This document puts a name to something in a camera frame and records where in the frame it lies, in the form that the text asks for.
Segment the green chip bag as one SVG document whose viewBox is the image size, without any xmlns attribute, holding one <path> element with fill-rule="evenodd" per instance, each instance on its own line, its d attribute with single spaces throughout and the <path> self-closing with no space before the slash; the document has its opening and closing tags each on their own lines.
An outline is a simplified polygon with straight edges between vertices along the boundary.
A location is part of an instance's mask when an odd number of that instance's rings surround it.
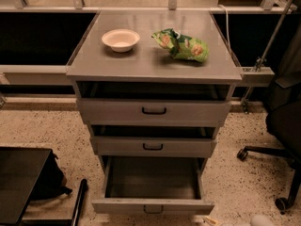
<svg viewBox="0 0 301 226">
<path fill-rule="evenodd" d="M 173 28 L 154 32 L 151 37 L 176 59 L 202 63 L 209 55 L 209 48 L 205 41 L 185 36 Z"/>
</svg>

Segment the grey drawer cabinet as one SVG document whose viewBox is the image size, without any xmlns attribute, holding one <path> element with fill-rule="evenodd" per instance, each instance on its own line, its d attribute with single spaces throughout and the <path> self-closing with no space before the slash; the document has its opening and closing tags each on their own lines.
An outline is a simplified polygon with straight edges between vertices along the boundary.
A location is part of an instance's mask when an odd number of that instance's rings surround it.
<svg viewBox="0 0 301 226">
<path fill-rule="evenodd" d="M 151 37 L 172 27 L 204 40 L 202 62 L 173 58 Z M 111 30 L 129 29 L 140 41 L 117 53 L 102 42 Z M 201 10 L 104 9 L 67 72 L 78 99 L 134 99 L 229 102 L 242 80 L 211 14 Z M 217 138 L 220 127 L 86 124 L 90 137 Z"/>
</svg>

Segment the dark backpack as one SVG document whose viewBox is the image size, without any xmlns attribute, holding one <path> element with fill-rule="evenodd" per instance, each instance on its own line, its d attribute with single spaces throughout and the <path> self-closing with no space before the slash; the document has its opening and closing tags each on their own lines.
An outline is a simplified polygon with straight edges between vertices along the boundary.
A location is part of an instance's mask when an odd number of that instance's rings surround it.
<svg viewBox="0 0 301 226">
<path fill-rule="evenodd" d="M 50 153 L 31 193 L 32 201 L 49 200 L 72 193 L 72 190 L 67 187 L 67 178 L 56 160 L 57 156 Z"/>
</svg>

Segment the grey bottom drawer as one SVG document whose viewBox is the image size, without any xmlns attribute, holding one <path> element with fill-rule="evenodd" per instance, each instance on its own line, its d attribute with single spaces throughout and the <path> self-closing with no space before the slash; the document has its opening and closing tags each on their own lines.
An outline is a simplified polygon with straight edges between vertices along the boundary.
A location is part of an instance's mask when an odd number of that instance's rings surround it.
<svg viewBox="0 0 301 226">
<path fill-rule="evenodd" d="M 208 215 L 202 158 L 110 156 L 103 189 L 94 200 L 100 214 Z"/>
</svg>

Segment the black office chair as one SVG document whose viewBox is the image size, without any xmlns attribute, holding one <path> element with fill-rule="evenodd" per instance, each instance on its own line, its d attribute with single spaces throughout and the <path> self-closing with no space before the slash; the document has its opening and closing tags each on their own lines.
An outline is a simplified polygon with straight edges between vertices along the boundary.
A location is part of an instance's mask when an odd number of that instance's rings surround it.
<svg viewBox="0 0 301 226">
<path fill-rule="evenodd" d="M 244 161 L 249 152 L 287 158 L 294 169 L 293 181 L 287 198 L 275 199 L 281 214 L 295 202 L 301 184 L 301 24 L 285 52 L 265 95 L 264 105 L 267 132 L 281 144 L 281 149 L 245 146 L 237 153 Z"/>
</svg>

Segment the grey middle drawer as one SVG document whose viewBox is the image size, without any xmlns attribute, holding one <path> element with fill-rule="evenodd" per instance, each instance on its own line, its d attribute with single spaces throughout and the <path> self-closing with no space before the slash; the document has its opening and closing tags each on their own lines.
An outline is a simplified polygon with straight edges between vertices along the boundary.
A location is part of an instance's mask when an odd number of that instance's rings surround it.
<svg viewBox="0 0 301 226">
<path fill-rule="evenodd" d="M 208 138 L 91 137 L 98 155 L 210 158 L 217 141 Z"/>
</svg>

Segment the white bowl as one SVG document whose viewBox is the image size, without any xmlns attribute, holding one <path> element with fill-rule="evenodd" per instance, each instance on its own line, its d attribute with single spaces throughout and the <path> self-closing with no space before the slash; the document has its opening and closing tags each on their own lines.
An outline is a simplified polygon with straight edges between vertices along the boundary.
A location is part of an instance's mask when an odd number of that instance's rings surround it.
<svg viewBox="0 0 301 226">
<path fill-rule="evenodd" d="M 139 41 L 139 34 L 129 29 L 111 30 L 102 36 L 103 44 L 117 53 L 130 51 Z"/>
</svg>

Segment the grey drawer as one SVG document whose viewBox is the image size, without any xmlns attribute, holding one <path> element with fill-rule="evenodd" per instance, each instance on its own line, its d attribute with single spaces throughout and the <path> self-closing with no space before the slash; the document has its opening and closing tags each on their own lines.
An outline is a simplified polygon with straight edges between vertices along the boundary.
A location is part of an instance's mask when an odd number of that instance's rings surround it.
<svg viewBox="0 0 301 226">
<path fill-rule="evenodd" d="M 208 215 L 202 158 L 110 156 L 103 189 L 94 200 L 100 214 Z"/>
<path fill-rule="evenodd" d="M 102 125 L 220 127 L 229 102 L 78 99 L 83 122 Z"/>
<path fill-rule="evenodd" d="M 98 155 L 210 158 L 217 141 L 208 138 L 91 137 Z"/>
</svg>

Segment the grey top drawer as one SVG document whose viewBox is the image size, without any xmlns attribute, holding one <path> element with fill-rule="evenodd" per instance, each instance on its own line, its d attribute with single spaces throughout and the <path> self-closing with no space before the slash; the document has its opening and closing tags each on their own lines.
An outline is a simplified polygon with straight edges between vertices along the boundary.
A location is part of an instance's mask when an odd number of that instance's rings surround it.
<svg viewBox="0 0 301 226">
<path fill-rule="evenodd" d="M 102 125 L 220 127 L 229 102 L 78 99 L 83 122 Z"/>
</svg>

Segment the metal diagonal rod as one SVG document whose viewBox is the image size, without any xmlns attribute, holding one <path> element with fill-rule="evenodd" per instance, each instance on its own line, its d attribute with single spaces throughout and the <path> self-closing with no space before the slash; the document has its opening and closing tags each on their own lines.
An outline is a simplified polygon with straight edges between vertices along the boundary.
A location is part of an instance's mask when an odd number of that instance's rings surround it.
<svg viewBox="0 0 301 226">
<path fill-rule="evenodd" d="M 289 13 L 289 10 L 290 10 L 290 7 L 291 7 L 292 3 L 293 3 L 293 0 L 288 0 L 284 10 L 281 13 L 281 16 L 280 16 L 279 20 L 277 22 L 276 28 L 274 29 L 274 32 L 273 32 L 270 40 L 268 41 L 268 43 L 266 45 L 266 48 L 263 51 L 262 56 L 259 57 L 256 60 L 256 63 L 252 68 L 250 68 L 250 69 L 243 68 L 244 75 L 251 75 L 252 73 L 258 73 L 261 70 L 261 67 L 263 66 L 263 63 L 265 62 L 266 56 L 267 56 L 270 48 L 272 47 L 272 44 L 273 44 L 273 42 L 274 42 L 274 40 L 277 36 L 277 33 L 278 33 L 281 25 L 283 24 L 283 21 L 284 21 L 286 15 Z M 244 96 L 242 97 L 242 100 L 241 100 L 241 105 L 242 105 L 243 110 L 246 114 L 249 113 L 249 111 L 248 111 L 248 102 L 249 102 L 250 96 L 253 92 L 253 89 L 254 89 L 253 86 L 248 86 L 246 88 L 246 92 L 245 92 L 245 94 L 244 94 Z"/>
</svg>

